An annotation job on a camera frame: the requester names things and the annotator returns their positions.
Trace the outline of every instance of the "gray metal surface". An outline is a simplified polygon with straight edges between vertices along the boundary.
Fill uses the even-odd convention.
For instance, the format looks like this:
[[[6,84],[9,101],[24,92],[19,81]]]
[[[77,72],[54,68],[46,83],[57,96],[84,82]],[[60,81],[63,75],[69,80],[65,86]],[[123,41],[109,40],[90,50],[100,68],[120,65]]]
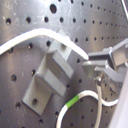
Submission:
[[[120,0],[1,0],[0,44],[40,27],[56,32],[61,28],[87,53],[114,46],[128,36]],[[47,41],[52,39],[36,37],[0,56],[0,128],[55,128],[58,112],[68,100],[84,89],[96,91],[95,82],[82,69],[82,58],[72,52],[68,63],[74,75],[70,81],[60,76],[67,87],[65,96],[52,95],[42,116],[22,103],[32,75],[48,50]],[[106,84],[102,91],[107,101],[117,98]],[[103,107],[100,128],[108,127],[114,108]],[[93,127],[96,114],[97,101],[83,98],[66,113],[62,128]]]

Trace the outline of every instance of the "green cable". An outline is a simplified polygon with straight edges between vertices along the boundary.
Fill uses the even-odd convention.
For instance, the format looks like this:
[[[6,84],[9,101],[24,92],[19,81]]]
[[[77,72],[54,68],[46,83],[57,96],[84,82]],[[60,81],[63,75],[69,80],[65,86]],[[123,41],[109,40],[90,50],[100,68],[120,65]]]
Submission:
[[[70,101],[68,101],[68,102],[66,103],[68,109],[69,109],[72,105],[74,105],[78,100],[79,100],[79,96],[76,95],[76,96],[73,97]]]

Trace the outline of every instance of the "cable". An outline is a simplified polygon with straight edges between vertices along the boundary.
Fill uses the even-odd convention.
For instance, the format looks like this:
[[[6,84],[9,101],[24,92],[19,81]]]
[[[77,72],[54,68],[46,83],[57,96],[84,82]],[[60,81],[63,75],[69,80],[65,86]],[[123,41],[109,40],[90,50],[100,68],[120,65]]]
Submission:
[[[96,100],[98,100],[98,95],[91,90],[85,90],[85,91],[80,92],[79,94],[77,94],[75,97],[73,97],[69,102],[67,102],[63,106],[63,108],[61,109],[59,116],[58,116],[56,128],[61,128],[61,123],[62,123],[63,117],[64,117],[65,113],[67,112],[67,110],[71,106],[73,106],[78,100],[80,100],[81,98],[83,98],[85,96],[91,96],[91,97],[95,98]],[[118,103],[118,100],[115,100],[112,102],[106,102],[102,99],[101,101],[102,101],[102,104],[106,107],[110,107],[110,106],[116,105]]]
[[[41,35],[51,37],[51,38],[61,42],[65,46],[71,48],[72,50],[74,50],[85,60],[89,59],[87,53],[84,52],[84,50],[81,49],[80,47],[78,47],[75,43],[70,41],[69,38],[66,38],[66,37],[62,36],[61,34],[56,33],[50,29],[46,29],[46,28],[38,28],[38,29],[31,30],[29,32],[23,33],[15,38],[7,41],[5,44],[0,46],[0,55],[2,55],[4,52],[8,51],[12,47],[22,43],[25,40],[28,40],[28,39],[36,37],[36,36],[41,36]]]
[[[121,0],[121,2],[122,2],[122,5],[123,5],[123,8],[124,8],[124,12],[125,12],[125,15],[126,15],[126,19],[127,19],[127,21],[128,21],[128,11],[127,11],[125,2],[124,2],[124,0]]]
[[[101,86],[96,85],[96,87],[98,92],[98,112],[97,112],[96,123],[94,128],[99,128],[101,114],[102,114],[102,92],[101,92]]]

